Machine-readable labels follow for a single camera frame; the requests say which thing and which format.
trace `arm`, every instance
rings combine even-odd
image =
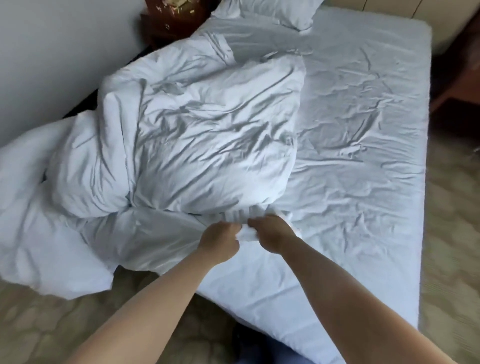
[[[156,363],[202,279],[239,250],[240,228],[225,222],[207,228],[194,253],[130,299],[67,364]]]
[[[281,254],[348,364],[451,364],[431,341],[279,217],[249,220],[260,244]]]

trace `patterned carpet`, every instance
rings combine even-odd
[[[420,329],[460,364],[480,364],[480,158],[471,150],[433,136],[427,161]],[[0,363],[62,363],[154,278],[120,270],[112,291],[69,302],[0,282]],[[231,363],[233,324],[196,296],[159,363]]]

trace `wall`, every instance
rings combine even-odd
[[[480,0],[327,0],[327,5],[421,19],[433,28],[433,51],[445,50],[480,6]]]
[[[144,48],[144,0],[0,0],[0,146],[60,119]]]

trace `forearm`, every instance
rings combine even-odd
[[[68,364],[153,364],[202,279],[213,267],[195,252],[128,301]]]
[[[348,272],[302,240],[282,247],[282,256],[348,364],[453,362]]]

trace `hand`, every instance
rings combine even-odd
[[[240,249],[236,237],[240,229],[240,224],[224,221],[210,225],[202,234],[197,251],[205,253],[214,265],[226,262]]]
[[[289,238],[297,238],[292,228],[282,218],[275,215],[250,218],[248,226],[257,230],[260,245],[274,254],[281,254],[282,244]]]

